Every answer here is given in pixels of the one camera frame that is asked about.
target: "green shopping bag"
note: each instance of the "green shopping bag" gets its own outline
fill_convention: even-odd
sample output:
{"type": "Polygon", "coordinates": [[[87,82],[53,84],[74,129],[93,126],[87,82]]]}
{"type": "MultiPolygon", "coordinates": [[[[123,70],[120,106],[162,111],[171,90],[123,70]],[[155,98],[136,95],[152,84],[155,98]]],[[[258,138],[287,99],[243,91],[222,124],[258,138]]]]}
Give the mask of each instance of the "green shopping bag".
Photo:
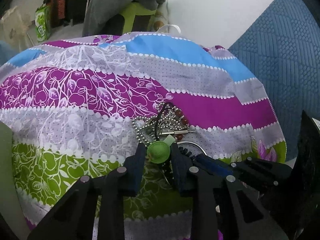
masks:
{"type": "Polygon", "coordinates": [[[50,6],[43,4],[36,10],[36,34],[39,42],[49,39],[51,34],[50,6]]]}

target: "green hat keychain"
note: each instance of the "green hat keychain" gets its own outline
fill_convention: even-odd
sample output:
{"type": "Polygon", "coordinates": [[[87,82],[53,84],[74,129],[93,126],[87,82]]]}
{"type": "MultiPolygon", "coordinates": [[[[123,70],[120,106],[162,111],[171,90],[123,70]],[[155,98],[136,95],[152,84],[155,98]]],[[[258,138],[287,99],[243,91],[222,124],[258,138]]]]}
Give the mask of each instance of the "green hat keychain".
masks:
{"type": "Polygon", "coordinates": [[[155,141],[150,144],[147,149],[147,156],[152,163],[164,163],[170,156],[170,145],[174,143],[176,139],[168,135],[163,141],[155,141]]]}

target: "key ring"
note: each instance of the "key ring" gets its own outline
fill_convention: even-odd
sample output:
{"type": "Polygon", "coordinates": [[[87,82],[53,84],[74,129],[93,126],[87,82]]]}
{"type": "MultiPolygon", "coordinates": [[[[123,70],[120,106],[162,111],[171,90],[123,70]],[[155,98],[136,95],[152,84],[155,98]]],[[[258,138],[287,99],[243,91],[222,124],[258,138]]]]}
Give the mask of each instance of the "key ring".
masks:
{"type": "Polygon", "coordinates": [[[197,147],[200,151],[202,151],[202,153],[203,153],[204,155],[208,156],[207,153],[205,152],[205,150],[204,150],[200,145],[198,145],[198,144],[196,144],[196,143],[194,143],[194,142],[189,142],[189,141],[180,141],[180,142],[177,142],[178,145],[183,144],[183,143],[185,143],[185,144],[190,144],[190,145],[193,145],[193,146],[197,147]]]}

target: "purple flower print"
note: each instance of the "purple flower print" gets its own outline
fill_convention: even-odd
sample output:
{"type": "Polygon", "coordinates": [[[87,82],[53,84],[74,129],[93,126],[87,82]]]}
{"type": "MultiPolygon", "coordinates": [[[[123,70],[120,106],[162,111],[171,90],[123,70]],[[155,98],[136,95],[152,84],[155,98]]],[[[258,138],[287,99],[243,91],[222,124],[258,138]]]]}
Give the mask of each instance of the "purple flower print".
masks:
{"type": "Polygon", "coordinates": [[[216,45],[216,46],[214,46],[215,47],[215,49],[224,49],[224,47],[222,47],[222,46],[220,46],[220,45],[216,45]]]}
{"type": "Polygon", "coordinates": [[[101,35],[100,37],[96,36],[95,39],[93,40],[93,43],[100,43],[100,42],[110,43],[118,38],[119,36],[115,36],[115,35],[101,35]]]}
{"type": "Polygon", "coordinates": [[[223,240],[223,234],[218,230],[218,240],[223,240]]]}
{"type": "Polygon", "coordinates": [[[276,162],[277,153],[276,150],[271,147],[270,152],[267,154],[266,147],[263,145],[262,140],[259,141],[258,144],[258,154],[262,160],[276,162]]]}

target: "floral bedsheet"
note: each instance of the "floral bedsheet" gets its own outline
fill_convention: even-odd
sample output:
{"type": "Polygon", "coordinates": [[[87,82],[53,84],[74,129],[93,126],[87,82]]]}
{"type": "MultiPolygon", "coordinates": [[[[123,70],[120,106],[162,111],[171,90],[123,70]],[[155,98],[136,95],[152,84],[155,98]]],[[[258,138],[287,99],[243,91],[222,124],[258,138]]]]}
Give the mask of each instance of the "floral bedsheet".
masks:
{"type": "MultiPolygon", "coordinates": [[[[164,33],[55,41],[18,54],[0,76],[0,120],[14,132],[15,185],[31,228],[82,175],[106,175],[134,154],[131,119],[164,101],[189,120],[195,132],[185,139],[212,158],[285,160],[263,85],[220,46],[164,33]]],[[[191,204],[146,162],[139,195],[124,200],[126,239],[188,238],[191,204]]]]}

